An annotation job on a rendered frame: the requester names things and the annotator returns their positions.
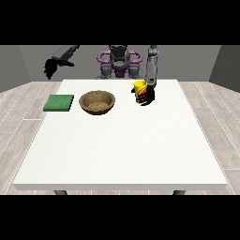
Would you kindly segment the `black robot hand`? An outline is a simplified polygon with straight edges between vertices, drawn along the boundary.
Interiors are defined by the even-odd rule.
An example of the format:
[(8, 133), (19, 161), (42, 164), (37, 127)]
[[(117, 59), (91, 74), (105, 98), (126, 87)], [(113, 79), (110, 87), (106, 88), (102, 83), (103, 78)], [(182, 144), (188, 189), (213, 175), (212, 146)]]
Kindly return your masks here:
[(68, 67), (74, 67), (74, 64), (61, 59), (48, 59), (44, 66), (44, 73), (48, 79), (50, 79), (54, 72), (57, 70), (58, 66), (68, 66)]
[(155, 100), (155, 90), (152, 85), (148, 86), (147, 84), (142, 90), (143, 93), (137, 96), (136, 102), (141, 106), (147, 106)]

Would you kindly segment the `yellow cup with melon print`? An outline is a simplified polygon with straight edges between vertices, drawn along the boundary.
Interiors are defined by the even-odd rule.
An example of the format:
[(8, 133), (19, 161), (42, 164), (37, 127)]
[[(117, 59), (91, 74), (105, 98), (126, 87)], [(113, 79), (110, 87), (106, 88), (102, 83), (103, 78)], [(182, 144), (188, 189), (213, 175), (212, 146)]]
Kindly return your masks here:
[(136, 81), (134, 84), (135, 97), (142, 95), (146, 92), (147, 82), (146, 81)]

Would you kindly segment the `green square pad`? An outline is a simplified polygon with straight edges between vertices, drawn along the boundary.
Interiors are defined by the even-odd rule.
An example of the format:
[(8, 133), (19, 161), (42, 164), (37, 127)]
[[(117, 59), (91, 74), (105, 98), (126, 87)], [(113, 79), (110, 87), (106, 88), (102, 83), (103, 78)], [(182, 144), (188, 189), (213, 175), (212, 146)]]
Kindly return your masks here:
[(50, 95), (43, 107), (44, 112), (68, 112), (70, 110), (73, 95)]

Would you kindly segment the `brown wooden bowl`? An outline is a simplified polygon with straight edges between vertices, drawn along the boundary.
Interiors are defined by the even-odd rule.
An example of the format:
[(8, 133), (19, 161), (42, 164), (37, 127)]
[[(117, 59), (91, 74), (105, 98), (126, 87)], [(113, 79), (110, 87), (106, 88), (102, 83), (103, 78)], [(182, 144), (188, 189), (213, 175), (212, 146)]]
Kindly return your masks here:
[(102, 115), (113, 107), (115, 97), (107, 91), (90, 91), (81, 96), (79, 103), (85, 112), (92, 115)]

